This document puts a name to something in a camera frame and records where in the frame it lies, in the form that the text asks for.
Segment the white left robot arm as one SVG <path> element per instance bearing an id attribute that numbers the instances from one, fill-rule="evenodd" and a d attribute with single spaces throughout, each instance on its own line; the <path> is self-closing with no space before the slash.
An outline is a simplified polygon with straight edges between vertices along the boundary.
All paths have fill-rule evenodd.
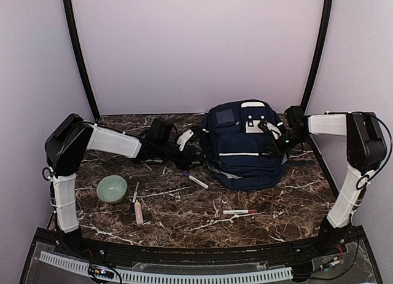
<path id="1" fill-rule="evenodd" d="M 72 113 L 49 136 L 44 145 L 47 166 L 42 175 L 51 183 L 50 201 L 56 212 L 57 226 L 67 234 L 62 246 L 73 257 L 81 257 L 87 251 L 86 242 L 72 233 L 79 229 L 75 183 L 85 152 L 106 152 L 135 162 L 170 161 L 181 170 L 202 166 L 202 156 L 189 145 L 198 137 L 196 127 L 175 135 L 172 140 L 174 131 L 173 124 L 154 119 L 148 129 L 131 135 Z"/>

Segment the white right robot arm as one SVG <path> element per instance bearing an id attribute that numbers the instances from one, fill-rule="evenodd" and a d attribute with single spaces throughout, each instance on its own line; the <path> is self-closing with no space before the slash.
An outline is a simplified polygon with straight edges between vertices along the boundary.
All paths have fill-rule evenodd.
<path id="1" fill-rule="evenodd" d="M 327 215 L 333 229 L 351 222 L 361 205 L 371 180 L 383 169 L 392 154 L 392 141 L 385 141 L 386 124 L 374 112 L 325 112 L 305 115 L 300 106 L 285 111 L 288 129 L 280 129 L 260 151 L 269 157 L 282 156 L 310 135 L 333 135 L 346 138 L 348 169 L 336 202 Z"/>

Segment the navy blue student backpack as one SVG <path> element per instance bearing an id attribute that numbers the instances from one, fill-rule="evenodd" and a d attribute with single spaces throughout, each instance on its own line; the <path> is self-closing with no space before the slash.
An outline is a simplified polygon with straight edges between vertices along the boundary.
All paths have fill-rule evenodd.
<path id="1" fill-rule="evenodd" d="M 261 155 L 272 140 L 260 121 L 284 128 L 276 112 L 262 100 L 224 103 L 209 110 L 201 122 L 200 145 L 206 166 L 219 183 L 236 191 L 275 187 L 284 176 L 287 156 Z"/>

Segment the red capped white marker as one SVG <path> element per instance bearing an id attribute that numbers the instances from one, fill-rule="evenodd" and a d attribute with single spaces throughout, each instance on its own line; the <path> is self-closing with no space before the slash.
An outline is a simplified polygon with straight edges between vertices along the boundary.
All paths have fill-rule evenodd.
<path id="1" fill-rule="evenodd" d="M 222 213 L 224 215 L 243 215 L 257 213 L 257 210 L 223 210 Z"/>

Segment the purple capped white marker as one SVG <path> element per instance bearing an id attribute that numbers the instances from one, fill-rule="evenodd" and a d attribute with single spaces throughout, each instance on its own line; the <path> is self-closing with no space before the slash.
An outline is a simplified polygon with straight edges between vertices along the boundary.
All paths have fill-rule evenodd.
<path id="1" fill-rule="evenodd" d="M 203 187 L 204 189 L 209 189 L 209 186 L 202 182 L 201 180 L 197 179 L 196 177 L 192 176 L 187 172 L 183 172 L 183 175 L 188 178 L 189 180 L 193 181 L 194 183 L 198 184 L 199 186 Z"/>

